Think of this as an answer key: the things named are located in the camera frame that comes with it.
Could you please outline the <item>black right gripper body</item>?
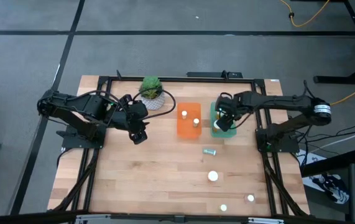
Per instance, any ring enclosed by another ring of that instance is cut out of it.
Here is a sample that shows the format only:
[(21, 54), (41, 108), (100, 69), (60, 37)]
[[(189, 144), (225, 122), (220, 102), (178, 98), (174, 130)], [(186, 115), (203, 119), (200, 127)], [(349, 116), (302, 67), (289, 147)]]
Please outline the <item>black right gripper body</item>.
[(237, 106), (230, 96), (227, 96), (227, 102), (222, 106), (218, 106), (218, 112), (232, 119), (241, 119), (242, 114), (238, 113)]

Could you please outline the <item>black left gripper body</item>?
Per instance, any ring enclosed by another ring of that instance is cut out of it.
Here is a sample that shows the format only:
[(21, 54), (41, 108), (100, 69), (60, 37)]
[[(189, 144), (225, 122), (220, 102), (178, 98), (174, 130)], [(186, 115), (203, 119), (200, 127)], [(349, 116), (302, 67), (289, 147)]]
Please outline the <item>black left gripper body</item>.
[(143, 119), (148, 115), (145, 104), (141, 101), (134, 101), (127, 105), (126, 110), (114, 113), (114, 127), (130, 133), (139, 133), (145, 130), (147, 123)]

